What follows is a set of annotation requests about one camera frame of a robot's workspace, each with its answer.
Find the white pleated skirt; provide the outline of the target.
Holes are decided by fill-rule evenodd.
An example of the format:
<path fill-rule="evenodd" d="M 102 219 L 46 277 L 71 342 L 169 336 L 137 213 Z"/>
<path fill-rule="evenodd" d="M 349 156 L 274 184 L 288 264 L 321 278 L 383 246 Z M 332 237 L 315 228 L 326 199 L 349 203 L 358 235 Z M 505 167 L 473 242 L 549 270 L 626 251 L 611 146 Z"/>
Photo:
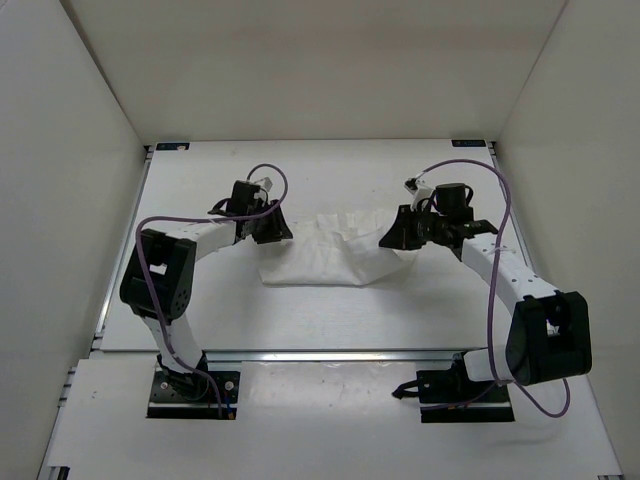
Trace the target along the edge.
<path fill-rule="evenodd" d="M 389 209 L 339 211 L 294 222 L 291 240 L 258 247 L 258 273 L 270 286 L 362 287 L 403 272 L 413 251 L 379 246 L 395 213 Z"/>

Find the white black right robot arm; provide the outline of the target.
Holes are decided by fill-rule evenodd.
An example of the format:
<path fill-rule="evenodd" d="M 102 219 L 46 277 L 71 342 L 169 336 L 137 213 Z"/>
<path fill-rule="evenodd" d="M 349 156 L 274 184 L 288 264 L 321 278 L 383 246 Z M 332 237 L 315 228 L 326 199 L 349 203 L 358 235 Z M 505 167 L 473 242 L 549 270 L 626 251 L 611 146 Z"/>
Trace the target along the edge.
<path fill-rule="evenodd" d="M 448 248 L 494 288 L 493 299 L 511 316 L 505 344 L 462 355 L 463 366 L 448 376 L 452 395 L 471 400 L 490 380 L 528 386 L 589 373 L 592 350 L 585 298 L 539 277 L 499 240 L 494 225 L 475 218 L 470 186 L 430 188 L 409 179 L 405 187 L 413 199 L 399 206 L 380 247 L 413 251 L 433 243 Z"/>

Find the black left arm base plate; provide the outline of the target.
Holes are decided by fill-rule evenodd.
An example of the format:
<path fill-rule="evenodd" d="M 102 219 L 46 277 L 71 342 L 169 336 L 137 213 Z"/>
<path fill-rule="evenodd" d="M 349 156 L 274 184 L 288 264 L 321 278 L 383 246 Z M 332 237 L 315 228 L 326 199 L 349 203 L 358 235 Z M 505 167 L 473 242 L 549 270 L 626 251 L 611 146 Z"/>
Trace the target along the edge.
<path fill-rule="evenodd" d="M 238 370 L 209 370 L 208 379 L 192 372 L 175 373 L 159 361 L 154 365 L 147 413 L 150 419 L 221 420 L 231 421 L 238 416 L 241 372 Z"/>

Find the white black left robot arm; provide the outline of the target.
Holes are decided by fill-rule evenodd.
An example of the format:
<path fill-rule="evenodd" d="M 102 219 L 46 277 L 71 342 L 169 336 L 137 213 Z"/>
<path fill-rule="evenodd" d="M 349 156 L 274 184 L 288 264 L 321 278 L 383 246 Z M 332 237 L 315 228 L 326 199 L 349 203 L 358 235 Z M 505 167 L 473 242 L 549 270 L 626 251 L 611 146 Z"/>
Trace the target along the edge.
<path fill-rule="evenodd" d="M 159 363 L 174 385 L 188 398 L 208 389 L 209 373 L 201 365 L 197 345 L 186 318 L 195 265 L 221 249 L 251 238 L 257 244 L 290 240 L 279 199 L 270 199 L 272 182 L 239 180 L 231 196 L 218 202 L 204 219 L 175 218 L 182 226 L 169 232 L 147 225 L 170 222 L 156 216 L 136 228 L 135 246 L 120 286 L 120 299 L 143 319 L 159 349 Z"/>

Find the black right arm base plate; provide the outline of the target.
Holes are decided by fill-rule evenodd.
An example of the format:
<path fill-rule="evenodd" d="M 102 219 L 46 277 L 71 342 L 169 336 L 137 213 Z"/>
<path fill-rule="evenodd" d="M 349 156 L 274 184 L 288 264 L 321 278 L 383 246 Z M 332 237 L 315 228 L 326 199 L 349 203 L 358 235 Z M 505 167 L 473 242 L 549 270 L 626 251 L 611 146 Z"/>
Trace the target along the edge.
<path fill-rule="evenodd" d="M 417 398 L 423 424 L 511 423 L 515 415 L 506 386 L 494 381 L 473 382 L 464 368 L 419 370 L 400 384 L 392 396 Z"/>

